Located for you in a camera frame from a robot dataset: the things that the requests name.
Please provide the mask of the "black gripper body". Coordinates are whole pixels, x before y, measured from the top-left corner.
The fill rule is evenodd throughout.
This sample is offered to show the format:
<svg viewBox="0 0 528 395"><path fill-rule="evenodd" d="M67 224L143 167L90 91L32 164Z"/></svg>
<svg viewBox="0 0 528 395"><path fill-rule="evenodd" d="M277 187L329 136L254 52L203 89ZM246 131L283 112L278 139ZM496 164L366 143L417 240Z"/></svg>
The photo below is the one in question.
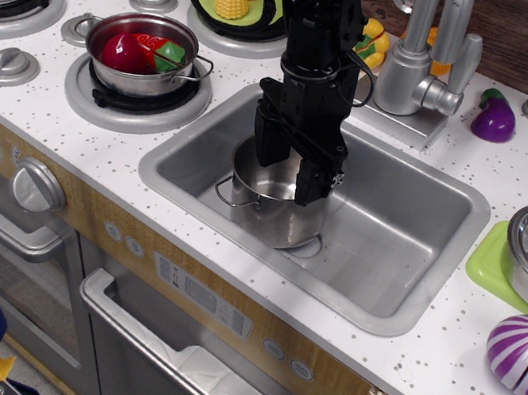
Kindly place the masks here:
<svg viewBox="0 0 528 395"><path fill-rule="evenodd" d="M290 150L321 166L342 170L347 148L341 124L349 116L359 71L344 64L336 78L325 82L298 80L289 74L283 80L260 80L265 105L279 115L290 141Z"/></svg>

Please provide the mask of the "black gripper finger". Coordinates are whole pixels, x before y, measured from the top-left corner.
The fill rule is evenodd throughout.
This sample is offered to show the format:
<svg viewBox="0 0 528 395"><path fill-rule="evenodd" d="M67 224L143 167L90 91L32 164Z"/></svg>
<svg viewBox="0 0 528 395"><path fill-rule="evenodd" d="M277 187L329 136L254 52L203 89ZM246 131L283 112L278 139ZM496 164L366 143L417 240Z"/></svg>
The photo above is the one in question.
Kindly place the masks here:
<svg viewBox="0 0 528 395"><path fill-rule="evenodd" d="M255 153L261 167L288 159L290 141L282 120L266 105L258 105L254 121Z"/></svg>
<svg viewBox="0 0 528 395"><path fill-rule="evenodd" d="M327 198L333 188L343 183L345 172L339 168L321 166L310 159L300 161L294 200L300 206Z"/></svg>

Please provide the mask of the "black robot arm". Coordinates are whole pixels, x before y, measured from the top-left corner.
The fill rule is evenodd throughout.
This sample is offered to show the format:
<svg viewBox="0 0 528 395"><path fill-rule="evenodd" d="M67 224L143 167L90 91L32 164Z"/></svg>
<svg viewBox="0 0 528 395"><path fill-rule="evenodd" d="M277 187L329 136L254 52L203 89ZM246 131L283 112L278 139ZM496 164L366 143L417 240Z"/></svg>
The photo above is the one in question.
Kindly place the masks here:
<svg viewBox="0 0 528 395"><path fill-rule="evenodd" d="M294 200L307 206L327 198L344 177L348 151L340 128L363 66L354 47L367 20L361 0L282 1L284 75L260 81L255 153L262 167L300 155Z"/></svg>

